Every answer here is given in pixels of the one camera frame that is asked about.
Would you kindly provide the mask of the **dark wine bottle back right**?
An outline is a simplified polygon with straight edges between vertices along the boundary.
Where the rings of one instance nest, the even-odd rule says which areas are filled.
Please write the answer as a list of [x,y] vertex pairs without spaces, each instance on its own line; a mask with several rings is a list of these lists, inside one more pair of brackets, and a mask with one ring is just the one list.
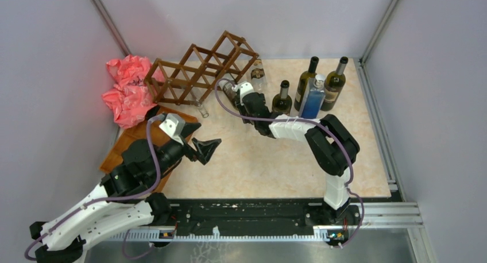
[[337,68],[327,75],[324,83],[325,96],[320,107],[321,111],[330,111],[335,106],[337,99],[346,83],[346,76],[344,72],[348,62],[348,57],[342,56],[339,60]]

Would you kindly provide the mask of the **clear glass bottle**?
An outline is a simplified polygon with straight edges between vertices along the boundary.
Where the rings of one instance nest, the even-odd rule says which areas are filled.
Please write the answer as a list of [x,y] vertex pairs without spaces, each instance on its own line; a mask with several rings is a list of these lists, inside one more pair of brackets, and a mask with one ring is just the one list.
[[209,113],[208,113],[206,107],[204,106],[204,104],[199,101],[199,99],[197,98],[197,96],[192,91],[191,91],[191,96],[193,98],[194,105],[198,109],[198,111],[200,112],[201,116],[203,118],[208,118],[209,117]]

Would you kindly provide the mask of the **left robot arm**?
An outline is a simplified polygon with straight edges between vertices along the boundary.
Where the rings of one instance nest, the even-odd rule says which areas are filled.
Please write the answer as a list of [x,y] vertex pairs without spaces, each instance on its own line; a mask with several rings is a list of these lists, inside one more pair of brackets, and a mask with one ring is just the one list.
[[32,243],[24,256],[34,262],[81,262],[98,243],[118,234],[128,235],[140,226],[175,223],[167,197],[158,192],[162,179],[184,158],[207,164],[220,139],[187,141],[199,123],[166,120],[161,130],[169,137],[154,144],[150,126],[146,137],[133,142],[123,161],[81,201],[49,222],[30,225]]

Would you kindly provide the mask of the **pink plastic bag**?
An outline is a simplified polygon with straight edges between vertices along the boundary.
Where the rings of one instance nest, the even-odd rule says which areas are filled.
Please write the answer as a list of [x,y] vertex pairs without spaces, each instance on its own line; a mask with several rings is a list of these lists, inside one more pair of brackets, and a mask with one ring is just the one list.
[[114,84],[102,94],[102,100],[113,112],[114,122],[123,129],[141,123],[147,112],[156,106],[144,83],[151,66],[148,57],[134,55],[106,63]]

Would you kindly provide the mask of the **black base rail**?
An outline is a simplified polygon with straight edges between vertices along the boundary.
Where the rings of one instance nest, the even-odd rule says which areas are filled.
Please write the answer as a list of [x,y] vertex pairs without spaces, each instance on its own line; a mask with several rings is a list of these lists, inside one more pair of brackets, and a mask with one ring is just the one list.
[[352,199],[333,218],[319,199],[172,199],[166,227],[122,231],[111,241],[130,242],[284,242],[338,241],[357,230],[423,227],[415,203]]

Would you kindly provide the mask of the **dark wine bottle back left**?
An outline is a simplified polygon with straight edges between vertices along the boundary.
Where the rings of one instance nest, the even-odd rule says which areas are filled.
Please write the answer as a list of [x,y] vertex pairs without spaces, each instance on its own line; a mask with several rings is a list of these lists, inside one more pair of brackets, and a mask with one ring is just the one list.
[[296,94],[295,94],[295,99],[294,99],[294,103],[293,103],[293,106],[294,106],[295,110],[297,110],[297,111],[299,111],[301,108],[304,92],[306,90],[306,86],[307,86],[309,78],[314,78],[316,75],[316,68],[318,66],[318,63],[319,63],[319,58],[317,56],[313,56],[310,59],[310,64],[309,64],[308,70],[304,71],[300,75],[299,82],[297,85]]

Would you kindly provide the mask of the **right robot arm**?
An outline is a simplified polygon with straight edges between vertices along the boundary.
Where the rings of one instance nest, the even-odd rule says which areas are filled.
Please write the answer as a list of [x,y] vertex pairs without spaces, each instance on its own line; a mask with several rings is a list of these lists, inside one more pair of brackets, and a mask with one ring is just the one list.
[[349,185],[353,181],[353,163],[360,146],[340,120],[328,114],[322,119],[293,118],[271,112],[263,94],[251,91],[233,99],[245,123],[251,123],[263,136],[308,144],[318,165],[326,173],[323,216],[338,224],[350,204]]

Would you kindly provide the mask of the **clear labelled liquor bottle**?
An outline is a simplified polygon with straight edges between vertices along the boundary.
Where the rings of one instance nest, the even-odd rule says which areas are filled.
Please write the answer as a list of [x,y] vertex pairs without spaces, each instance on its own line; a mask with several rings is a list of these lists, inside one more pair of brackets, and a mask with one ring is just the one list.
[[250,81],[257,92],[263,92],[267,87],[266,74],[261,59],[256,59],[250,69]]

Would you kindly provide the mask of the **brown wooden wine rack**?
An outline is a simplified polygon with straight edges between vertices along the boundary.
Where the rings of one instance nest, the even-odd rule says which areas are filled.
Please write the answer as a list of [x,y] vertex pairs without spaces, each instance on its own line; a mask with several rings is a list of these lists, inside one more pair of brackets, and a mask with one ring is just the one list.
[[155,104],[195,106],[223,75],[240,81],[259,56],[246,38],[224,31],[210,49],[191,44],[178,62],[156,58],[144,83]]

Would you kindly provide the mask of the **dark green wine bottle front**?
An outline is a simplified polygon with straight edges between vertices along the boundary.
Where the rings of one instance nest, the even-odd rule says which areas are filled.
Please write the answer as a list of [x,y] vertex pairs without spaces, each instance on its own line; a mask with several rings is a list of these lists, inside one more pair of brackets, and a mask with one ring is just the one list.
[[223,75],[223,77],[220,79],[218,86],[220,89],[224,92],[228,100],[231,102],[231,105],[233,106],[234,109],[238,110],[238,104],[239,104],[239,98],[238,94],[236,91],[234,91],[233,85],[236,84],[236,81],[234,80],[233,76],[230,73],[226,73]]

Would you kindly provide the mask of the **dark green wine bottle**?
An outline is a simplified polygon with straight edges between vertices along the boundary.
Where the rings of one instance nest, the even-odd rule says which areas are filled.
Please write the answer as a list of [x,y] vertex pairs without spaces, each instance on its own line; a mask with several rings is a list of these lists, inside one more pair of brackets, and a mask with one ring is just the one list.
[[238,110],[238,104],[239,104],[239,98],[238,94],[236,91],[234,91],[233,85],[236,84],[236,81],[234,80],[233,76],[230,73],[226,73],[223,75],[223,77],[220,79],[218,86],[220,89],[224,92],[228,100],[231,102],[231,105],[233,106],[234,109]]
[[280,91],[273,97],[272,111],[289,115],[292,107],[292,99],[288,94],[289,81],[283,80],[280,83]]

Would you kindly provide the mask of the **blue square glass bottle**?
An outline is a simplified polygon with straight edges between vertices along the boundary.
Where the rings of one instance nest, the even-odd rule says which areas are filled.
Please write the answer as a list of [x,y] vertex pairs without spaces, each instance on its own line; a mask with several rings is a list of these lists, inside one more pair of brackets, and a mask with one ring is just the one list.
[[318,116],[325,96],[325,80],[326,77],[322,74],[317,74],[314,78],[309,78],[299,110],[300,118],[315,119]]

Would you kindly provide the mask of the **dark green wine bottle middle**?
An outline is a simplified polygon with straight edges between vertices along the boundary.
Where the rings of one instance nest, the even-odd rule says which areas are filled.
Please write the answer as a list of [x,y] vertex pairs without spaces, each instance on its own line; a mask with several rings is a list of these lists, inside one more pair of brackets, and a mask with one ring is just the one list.
[[288,94],[289,81],[283,80],[280,83],[280,91],[273,97],[272,111],[289,115],[292,107],[292,99]]

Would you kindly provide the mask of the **wooden compartment tray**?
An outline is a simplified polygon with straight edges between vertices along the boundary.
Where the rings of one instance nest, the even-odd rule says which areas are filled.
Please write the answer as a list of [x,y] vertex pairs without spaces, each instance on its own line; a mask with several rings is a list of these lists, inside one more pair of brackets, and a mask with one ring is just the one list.
[[[164,106],[156,106],[153,110],[148,112],[148,117],[152,117],[156,114],[162,113],[175,113],[180,115],[186,122],[198,122],[197,117],[192,115],[188,115],[186,113],[182,113],[176,111],[174,109],[170,109]],[[122,163],[122,153],[136,140],[139,139],[146,139],[146,124],[147,121],[144,120],[138,125],[131,127],[129,129],[124,130],[121,135],[116,139],[115,144],[109,151],[106,158],[101,163],[99,170],[105,174],[108,174],[115,168],[117,165]],[[151,125],[151,137],[152,142],[156,146],[164,145],[166,142],[170,140],[170,138],[159,129],[160,121],[155,122]]]

